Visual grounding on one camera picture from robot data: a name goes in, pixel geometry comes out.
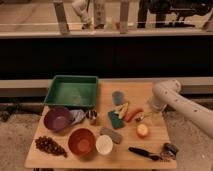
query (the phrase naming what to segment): white bowl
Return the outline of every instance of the white bowl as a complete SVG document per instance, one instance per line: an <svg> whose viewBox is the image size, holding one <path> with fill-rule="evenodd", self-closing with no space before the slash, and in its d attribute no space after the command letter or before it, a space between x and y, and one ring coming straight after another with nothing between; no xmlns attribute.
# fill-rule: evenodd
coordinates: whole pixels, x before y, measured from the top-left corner
<svg viewBox="0 0 213 171"><path fill-rule="evenodd" d="M108 135L101 135L96 140L96 149L101 155L107 155L112 151L113 142Z"/></svg>

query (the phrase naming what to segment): apple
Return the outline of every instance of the apple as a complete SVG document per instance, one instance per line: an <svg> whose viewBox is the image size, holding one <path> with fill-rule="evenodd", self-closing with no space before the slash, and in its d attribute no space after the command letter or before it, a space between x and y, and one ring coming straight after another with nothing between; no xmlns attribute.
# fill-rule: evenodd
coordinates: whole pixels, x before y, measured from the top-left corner
<svg viewBox="0 0 213 171"><path fill-rule="evenodd" d="M137 126L137 135L140 138L144 138L149 134L149 128L146 124L140 124Z"/></svg>

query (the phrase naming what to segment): table surface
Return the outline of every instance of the table surface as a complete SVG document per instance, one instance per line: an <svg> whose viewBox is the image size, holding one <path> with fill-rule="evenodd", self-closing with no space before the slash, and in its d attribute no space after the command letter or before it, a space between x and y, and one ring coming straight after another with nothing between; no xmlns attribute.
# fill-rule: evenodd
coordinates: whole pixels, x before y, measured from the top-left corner
<svg viewBox="0 0 213 171"><path fill-rule="evenodd" d="M111 122L108 119L108 112L112 111L115 106L112 102L112 93L116 90L122 91L125 99L130 102L129 111L142 107L144 113L151 111L147 105L147 100L152 96L152 83L143 82L110 82L102 81L98 85L97 105L98 122L95 126L89 124L87 119L83 123L70 126L59 133L53 133L45 128L43 119L49 108L45 106L41 119L38 124L33 142L29 149L26 158L25 167L27 168L73 168L73 169L175 169L176 161L170 162L152 161L136 155L128 151L128 147L139 147L153 153L160 153L162 145L165 142L170 142L167 128L162 117L162 113L153 113L151 117L144 119L144 123L149 126L150 134L141 139L136 134L138 123L134 120L130 123L125 123L125 127L116 130L122 134L123 139L121 144L114 144L113 151L102 156L98 154L96 149L85 157L79 158L72 154L68 148L68 139L73 131L78 128L90 129L96 138L100 135L102 126L112 128ZM65 148L68 152L68 158L63 156L53 156L36 149L35 139L39 136L52 137L56 142Z"/></svg>

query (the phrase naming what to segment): green object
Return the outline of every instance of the green object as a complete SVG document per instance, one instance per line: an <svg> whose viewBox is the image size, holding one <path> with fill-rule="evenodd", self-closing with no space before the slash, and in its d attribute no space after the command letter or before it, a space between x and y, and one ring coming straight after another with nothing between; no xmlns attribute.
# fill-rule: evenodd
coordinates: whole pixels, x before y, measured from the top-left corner
<svg viewBox="0 0 213 171"><path fill-rule="evenodd" d="M96 105L98 77L56 75L44 100L48 106L91 109Z"/></svg>
<svg viewBox="0 0 213 171"><path fill-rule="evenodd" d="M115 111L108 112L108 116L114 129L124 127L123 121L118 118L118 115L115 113Z"/></svg>

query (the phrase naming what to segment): bowl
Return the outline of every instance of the bowl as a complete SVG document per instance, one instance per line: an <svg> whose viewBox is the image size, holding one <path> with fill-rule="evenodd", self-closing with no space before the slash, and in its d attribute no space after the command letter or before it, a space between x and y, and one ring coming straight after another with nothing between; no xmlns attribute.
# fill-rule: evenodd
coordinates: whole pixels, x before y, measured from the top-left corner
<svg viewBox="0 0 213 171"><path fill-rule="evenodd" d="M77 156L85 156L95 146L94 134L86 128L74 131L68 141L70 151Z"/></svg>
<svg viewBox="0 0 213 171"><path fill-rule="evenodd" d="M51 131L60 131L73 120L69 109L63 106L51 108L44 117L44 125Z"/></svg>
<svg viewBox="0 0 213 171"><path fill-rule="evenodd" d="M108 135L101 135L96 141L96 149L101 155L108 155L113 148L112 139Z"/></svg>

